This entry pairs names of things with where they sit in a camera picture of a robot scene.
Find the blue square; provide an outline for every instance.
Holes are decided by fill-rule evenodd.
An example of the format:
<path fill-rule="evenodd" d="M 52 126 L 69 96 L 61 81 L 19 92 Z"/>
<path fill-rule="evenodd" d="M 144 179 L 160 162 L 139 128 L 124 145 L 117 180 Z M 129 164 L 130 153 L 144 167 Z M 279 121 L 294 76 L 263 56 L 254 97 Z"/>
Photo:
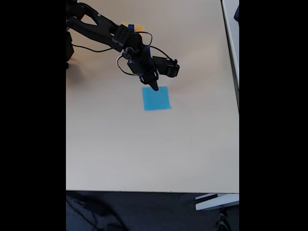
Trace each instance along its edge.
<path fill-rule="evenodd" d="M 171 109 L 168 87 L 159 87 L 158 91 L 142 88 L 142 96 L 145 111 Z"/>

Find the robotic arm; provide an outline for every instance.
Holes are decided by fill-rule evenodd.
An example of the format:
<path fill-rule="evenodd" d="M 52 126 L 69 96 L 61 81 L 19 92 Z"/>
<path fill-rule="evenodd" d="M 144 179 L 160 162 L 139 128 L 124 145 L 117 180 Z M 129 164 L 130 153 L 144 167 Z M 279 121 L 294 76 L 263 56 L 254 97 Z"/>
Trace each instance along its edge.
<path fill-rule="evenodd" d="M 82 22 L 84 15 L 92 18 L 96 25 Z M 77 3 L 77 0 L 66 0 L 66 28 L 72 28 L 89 39 L 106 44 L 118 52 L 124 50 L 122 56 L 128 60 L 128 66 L 134 75 L 139 76 L 141 83 L 149 84 L 153 90 L 158 90 L 158 73 L 168 77 L 175 77 L 178 74 L 180 66 L 177 65 L 176 59 L 151 57 L 148 46 L 142 43 L 139 33 L 133 32 L 124 25 L 116 25 L 87 4 Z M 66 61 L 73 53 L 72 38 L 67 31 Z"/>

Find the blue paper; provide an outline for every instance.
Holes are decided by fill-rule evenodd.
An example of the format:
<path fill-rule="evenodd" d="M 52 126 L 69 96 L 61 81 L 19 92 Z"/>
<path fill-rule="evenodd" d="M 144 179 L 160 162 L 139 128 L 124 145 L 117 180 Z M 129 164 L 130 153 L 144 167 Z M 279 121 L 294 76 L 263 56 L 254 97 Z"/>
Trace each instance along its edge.
<path fill-rule="evenodd" d="M 168 87 L 159 87 L 158 91 L 142 88 L 142 96 L 145 111 L 171 109 Z"/>

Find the floor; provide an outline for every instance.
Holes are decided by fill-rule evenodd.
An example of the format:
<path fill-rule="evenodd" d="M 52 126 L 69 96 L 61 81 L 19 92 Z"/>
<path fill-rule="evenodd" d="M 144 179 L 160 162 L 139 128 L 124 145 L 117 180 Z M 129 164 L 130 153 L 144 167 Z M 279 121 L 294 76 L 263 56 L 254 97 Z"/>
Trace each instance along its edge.
<path fill-rule="evenodd" d="M 109 204 L 129 231 L 214 231 L 218 210 L 195 211 L 194 193 L 79 192 Z M 92 214 L 67 198 L 86 218 Z M 239 230 L 239 205 L 226 208 L 232 231 Z M 114 217 L 97 217 L 98 227 L 118 224 Z M 92 231 L 93 228 L 66 203 L 66 230 Z"/>

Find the white table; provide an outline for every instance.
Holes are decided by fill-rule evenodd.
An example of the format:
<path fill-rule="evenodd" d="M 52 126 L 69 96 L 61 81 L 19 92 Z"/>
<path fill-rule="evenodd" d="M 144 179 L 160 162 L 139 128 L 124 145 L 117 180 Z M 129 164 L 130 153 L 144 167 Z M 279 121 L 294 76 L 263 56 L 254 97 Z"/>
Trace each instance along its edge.
<path fill-rule="evenodd" d="M 66 71 L 66 189 L 238 193 L 239 112 L 220 1 L 83 2 L 118 25 L 143 25 L 180 71 L 158 81 L 172 109 L 144 111 L 146 86 L 117 68 L 120 53 L 75 48 Z M 76 45 L 107 48 L 71 34 Z"/>

